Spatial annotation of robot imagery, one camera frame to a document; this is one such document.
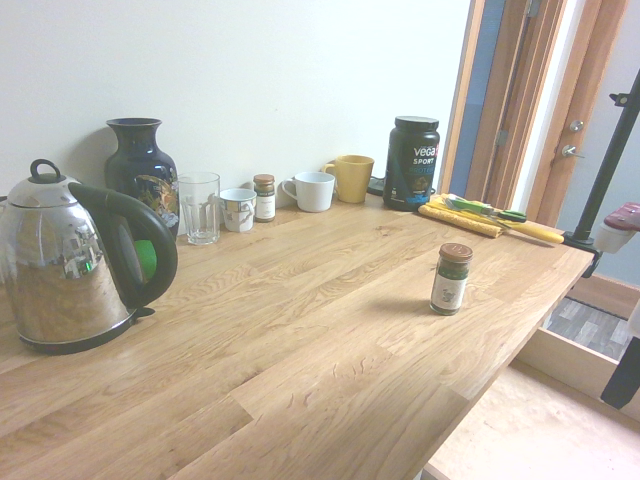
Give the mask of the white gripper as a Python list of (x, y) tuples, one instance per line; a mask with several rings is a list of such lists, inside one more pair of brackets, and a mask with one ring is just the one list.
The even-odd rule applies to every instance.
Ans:
[(633, 399), (640, 385), (640, 301), (629, 316), (628, 329), (633, 338), (600, 395), (602, 401), (618, 410)]

